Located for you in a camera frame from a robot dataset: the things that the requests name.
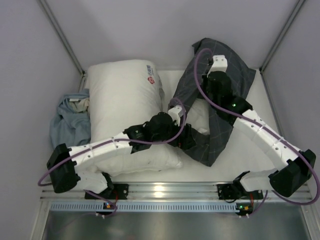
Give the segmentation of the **dark grey checked pillowcase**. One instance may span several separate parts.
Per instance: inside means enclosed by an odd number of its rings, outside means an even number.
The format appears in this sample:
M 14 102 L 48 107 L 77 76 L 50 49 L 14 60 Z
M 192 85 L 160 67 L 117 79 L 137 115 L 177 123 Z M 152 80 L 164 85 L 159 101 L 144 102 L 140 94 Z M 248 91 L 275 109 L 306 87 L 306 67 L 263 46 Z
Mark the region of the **dark grey checked pillowcase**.
M 195 55 L 206 48 L 210 49 L 214 55 L 224 55 L 228 61 L 226 73 L 231 79 L 232 90 L 243 98 L 248 96 L 256 70 L 249 68 L 233 49 L 211 38 L 199 40 L 192 47 Z M 202 98 L 194 79 L 194 61 L 195 57 L 185 69 L 173 95 L 182 101 L 188 113 L 191 112 L 191 107 L 195 105 L 196 100 Z M 233 127 L 221 119 L 213 109 L 208 111 L 208 126 L 209 134 L 200 133 L 194 128 L 191 129 L 195 145 L 184 149 L 183 152 L 193 160 L 210 167 L 226 148 Z

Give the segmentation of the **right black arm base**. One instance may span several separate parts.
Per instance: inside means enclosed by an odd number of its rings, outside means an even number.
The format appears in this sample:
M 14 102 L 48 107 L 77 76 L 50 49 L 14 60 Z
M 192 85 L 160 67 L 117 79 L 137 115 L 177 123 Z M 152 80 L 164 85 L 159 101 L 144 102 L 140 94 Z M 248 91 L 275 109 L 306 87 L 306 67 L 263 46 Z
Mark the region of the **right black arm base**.
M 219 200 L 228 202 L 236 200 L 262 200 L 264 194 L 261 190 L 246 191 L 242 186 L 233 183 L 223 183 L 217 185 Z

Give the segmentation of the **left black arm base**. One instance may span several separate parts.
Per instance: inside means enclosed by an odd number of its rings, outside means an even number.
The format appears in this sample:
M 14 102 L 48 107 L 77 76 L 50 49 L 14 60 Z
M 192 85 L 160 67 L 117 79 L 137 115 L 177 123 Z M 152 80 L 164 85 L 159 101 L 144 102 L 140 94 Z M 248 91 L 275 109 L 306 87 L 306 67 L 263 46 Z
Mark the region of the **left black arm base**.
M 126 200 L 129 193 L 129 185 L 126 183 L 115 183 L 113 187 L 108 187 L 101 193 L 93 193 L 107 200 Z

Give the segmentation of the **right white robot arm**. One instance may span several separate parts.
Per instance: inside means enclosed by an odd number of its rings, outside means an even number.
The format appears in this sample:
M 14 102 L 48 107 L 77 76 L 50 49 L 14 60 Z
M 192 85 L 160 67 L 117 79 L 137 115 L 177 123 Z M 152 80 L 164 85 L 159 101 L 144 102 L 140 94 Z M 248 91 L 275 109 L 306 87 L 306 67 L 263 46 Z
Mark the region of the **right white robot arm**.
M 249 102 L 234 94 L 226 72 L 210 71 L 202 79 L 199 92 L 217 115 L 246 135 L 273 164 L 270 170 L 246 171 L 239 175 L 237 181 L 245 191 L 273 191 L 285 199 L 311 177 L 318 180 L 314 171 L 315 153 L 310 149 L 302 151 L 271 129 Z

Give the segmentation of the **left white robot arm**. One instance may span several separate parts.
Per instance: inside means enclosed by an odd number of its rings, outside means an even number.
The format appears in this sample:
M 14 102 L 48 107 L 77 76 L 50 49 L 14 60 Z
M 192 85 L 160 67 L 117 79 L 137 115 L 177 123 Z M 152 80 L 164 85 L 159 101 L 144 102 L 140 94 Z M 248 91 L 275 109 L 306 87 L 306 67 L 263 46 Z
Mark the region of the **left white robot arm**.
M 117 156 L 132 155 L 148 150 L 152 145 L 169 144 L 182 150 L 196 145 L 192 127 L 182 118 L 173 119 L 160 112 L 143 124 L 126 128 L 118 135 L 81 146 L 57 145 L 46 166 L 56 194 L 71 190 L 90 191 L 96 195 L 110 193 L 114 186 L 108 173 L 86 170 L 96 163 Z

